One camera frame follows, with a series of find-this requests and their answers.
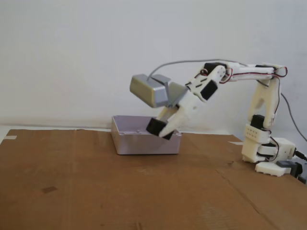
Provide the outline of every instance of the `white plastic box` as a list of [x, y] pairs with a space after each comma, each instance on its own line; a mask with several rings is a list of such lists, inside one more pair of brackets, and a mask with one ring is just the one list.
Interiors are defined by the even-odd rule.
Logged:
[[178, 154], [181, 133], [174, 131], [170, 140], [146, 131], [149, 116], [113, 116], [111, 134], [119, 155]]

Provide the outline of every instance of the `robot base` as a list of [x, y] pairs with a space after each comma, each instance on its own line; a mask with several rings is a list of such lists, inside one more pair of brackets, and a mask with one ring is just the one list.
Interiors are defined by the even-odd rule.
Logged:
[[281, 168], [277, 164], [272, 162], [260, 162], [256, 164], [256, 172], [269, 174], [272, 176], [283, 176], [284, 174], [289, 174], [291, 168]]

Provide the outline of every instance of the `robotic arm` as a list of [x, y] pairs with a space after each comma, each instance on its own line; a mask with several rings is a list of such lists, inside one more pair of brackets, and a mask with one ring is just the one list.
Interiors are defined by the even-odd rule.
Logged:
[[[147, 131], [153, 135], [170, 139], [173, 131], [189, 121], [199, 112], [204, 103], [218, 90], [221, 84], [240, 80], [257, 80], [246, 124], [243, 144], [243, 160], [253, 162], [256, 171], [281, 176], [293, 172], [296, 165], [289, 166], [296, 149], [295, 145], [284, 138], [272, 138], [280, 100], [280, 78], [287, 75], [284, 66], [263, 64], [243, 65], [231, 61], [206, 62], [195, 77], [185, 86], [170, 83], [163, 75], [135, 75], [132, 77], [130, 91], [150, 107], [164, 109], [155, 119], [152, 118]], [[257, 110], [265, 104], [265, 116]]]

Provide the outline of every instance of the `black connector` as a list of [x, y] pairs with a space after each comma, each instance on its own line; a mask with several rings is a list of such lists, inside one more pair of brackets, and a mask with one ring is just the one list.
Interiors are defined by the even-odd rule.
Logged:
[[307, 161], [307, 157], [306, 157], [303, 153], [301, 153], [300, 151], [297, 151], [296, 149], [295, 149], [295, 151], [294, 151], [294, 155], [296, 155], [296, 156], [299, 157], [300, 159], [303, 159], [303, 160], [306, 160], [306, 161]]
[[202, 89], [201, 96], [203, 99], [208, 100], [216, 90], [217, 85], [213, 80], [210, 80], [210, 82], [208, 82], [208, 84]]
[[294, 176], [295, 178], [297, 178], [298, 175], [302, 174], [303, 172], [303, 166], [297, 162], [277, 161], [276, 164], [281, 168], [291, 168], [290, 175]]

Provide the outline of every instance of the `brown cardboard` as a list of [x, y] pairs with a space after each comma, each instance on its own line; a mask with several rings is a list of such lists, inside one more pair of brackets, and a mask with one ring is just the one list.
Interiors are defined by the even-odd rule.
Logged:
[[241, 160], [233, 136], [184, 134], [178, 155], [116, 154], [110, 133], [11, 130], [0, 230], [305, 230], [306, 187]]

